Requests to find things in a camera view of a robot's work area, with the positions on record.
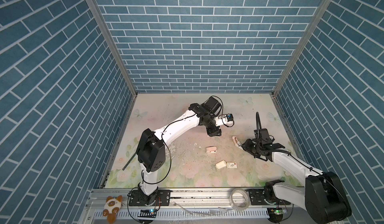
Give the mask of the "pink stapler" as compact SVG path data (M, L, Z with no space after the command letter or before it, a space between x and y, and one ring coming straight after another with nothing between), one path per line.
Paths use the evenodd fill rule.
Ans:
M242 143L238 140L238 138L236 136L233 136L232 139L233 139L234 145L237 148L242 148Z
M207 147L206 153L215 153L217 151L217 147Z

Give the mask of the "white staple box sleeve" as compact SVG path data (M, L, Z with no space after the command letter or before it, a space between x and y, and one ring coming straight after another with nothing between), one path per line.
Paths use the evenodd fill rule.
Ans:
M237 169L238 165L236 162L227 162L227 168L228 169Z

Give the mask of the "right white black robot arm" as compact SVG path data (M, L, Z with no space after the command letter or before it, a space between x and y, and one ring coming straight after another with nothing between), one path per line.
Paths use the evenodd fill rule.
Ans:
M307 211L317 224L342 221L352 215L343 184L333 172L323 172L299 158L285 147L274 143L267 129L255 130L255 138L236 146L255 159L270 161L294 176L302 187L294 187L282 180L269 181L264 186L264 199L270 205L287 201Z

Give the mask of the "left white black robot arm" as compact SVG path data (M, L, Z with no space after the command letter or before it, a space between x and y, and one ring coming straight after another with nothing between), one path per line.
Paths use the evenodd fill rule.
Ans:
M136 156L141 165L142 183L140 191L150 197L158 190L160 181L158 170L165 164L166 151L170 151L169 145L187 131L203 126L209 137L220 137L221 126L232 127L234 117L224 113L224 104L217 96L210 96L202 104L192 103L188 110L179 118L164 127L152 131L143 131L139 141Z

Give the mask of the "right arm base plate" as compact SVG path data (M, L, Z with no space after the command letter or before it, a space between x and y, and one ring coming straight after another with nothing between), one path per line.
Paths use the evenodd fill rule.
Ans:
M285 200L279 200L279 202L268 202L264 197L264 189L263 188L255 188L255 189L246 189L246 192L249 195L251 205L252 206L289 206L290 202Z

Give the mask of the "white staple box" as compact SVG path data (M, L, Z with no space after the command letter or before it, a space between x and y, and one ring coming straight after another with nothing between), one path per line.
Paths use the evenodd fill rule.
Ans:
M215 164L215 167L217 170L220 170L220 169L223 169L223 168L226 168L227 167L227 162L222 160L218 163Z

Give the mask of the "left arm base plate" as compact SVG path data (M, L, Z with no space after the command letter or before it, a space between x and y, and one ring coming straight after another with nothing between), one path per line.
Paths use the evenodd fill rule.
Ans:
M129 206L133 207L144 207L160 205L169 206L171 198L171 190L159 190L157 189L152 194L147 196L140 188L130 192L128 197Z

